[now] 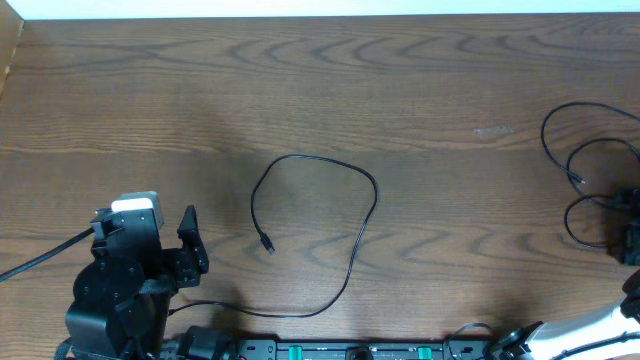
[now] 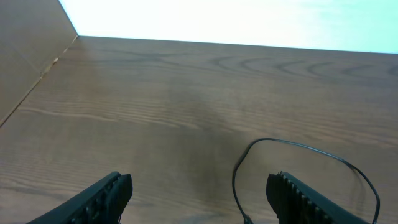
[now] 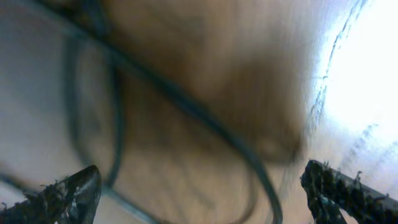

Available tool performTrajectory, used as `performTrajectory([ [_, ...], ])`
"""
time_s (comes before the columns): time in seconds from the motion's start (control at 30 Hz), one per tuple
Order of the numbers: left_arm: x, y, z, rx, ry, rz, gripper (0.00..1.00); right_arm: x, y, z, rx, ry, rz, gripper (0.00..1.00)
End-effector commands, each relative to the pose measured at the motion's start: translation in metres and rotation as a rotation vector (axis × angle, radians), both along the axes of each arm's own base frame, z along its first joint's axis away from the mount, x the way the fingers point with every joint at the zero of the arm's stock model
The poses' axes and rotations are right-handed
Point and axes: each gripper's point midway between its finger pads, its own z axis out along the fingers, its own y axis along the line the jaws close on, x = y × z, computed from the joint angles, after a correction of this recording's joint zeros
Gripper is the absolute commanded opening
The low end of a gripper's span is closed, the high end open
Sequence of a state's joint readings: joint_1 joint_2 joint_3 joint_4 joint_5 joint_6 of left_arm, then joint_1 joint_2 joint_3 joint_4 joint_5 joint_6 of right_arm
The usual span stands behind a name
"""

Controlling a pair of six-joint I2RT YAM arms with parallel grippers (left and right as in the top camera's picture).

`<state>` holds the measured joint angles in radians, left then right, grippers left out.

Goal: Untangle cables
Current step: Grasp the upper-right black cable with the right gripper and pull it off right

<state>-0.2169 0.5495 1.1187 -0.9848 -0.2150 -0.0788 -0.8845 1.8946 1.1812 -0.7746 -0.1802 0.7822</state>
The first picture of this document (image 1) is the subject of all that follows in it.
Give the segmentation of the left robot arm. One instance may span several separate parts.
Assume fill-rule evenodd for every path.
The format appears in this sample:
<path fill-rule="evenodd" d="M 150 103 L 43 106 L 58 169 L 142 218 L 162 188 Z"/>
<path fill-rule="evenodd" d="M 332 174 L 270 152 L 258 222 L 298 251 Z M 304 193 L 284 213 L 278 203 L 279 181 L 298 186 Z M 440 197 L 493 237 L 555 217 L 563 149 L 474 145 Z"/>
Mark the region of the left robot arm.
<path fill-rule="evenodd" d="M 69 337 L 56 359 L 156 359 L 171 298 L 209 271 L 195 207 L 177 229 L 182 245 L 164 249 L 156 210 L 101 209 L 91 221 L 94 261 L 76 277 L 66 312 Z"/>

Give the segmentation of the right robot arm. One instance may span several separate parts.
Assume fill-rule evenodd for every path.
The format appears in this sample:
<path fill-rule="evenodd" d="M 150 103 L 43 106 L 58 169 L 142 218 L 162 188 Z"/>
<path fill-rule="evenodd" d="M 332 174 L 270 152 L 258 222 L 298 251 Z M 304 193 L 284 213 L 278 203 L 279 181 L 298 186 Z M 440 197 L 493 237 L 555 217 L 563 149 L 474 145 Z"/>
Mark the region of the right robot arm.
<path fill-rule="evenodd" d="M 625 189 L 613 197 L 585 195 L 566 208 L 563 222 L 568 234 L 592 249 L 598 246 L 579 241 L 570 230 L 568 218 L 575 205 L 597 197 L 609 198 L 610 208 L 630 215 L 619 242 L 621 260 L 638 269 L 622 285 L 623 297 L 578 318 L 519 328 L 493 343 L 486 350 L 487 358 L 610 359 L 639 354 L 639 189 Z"/>

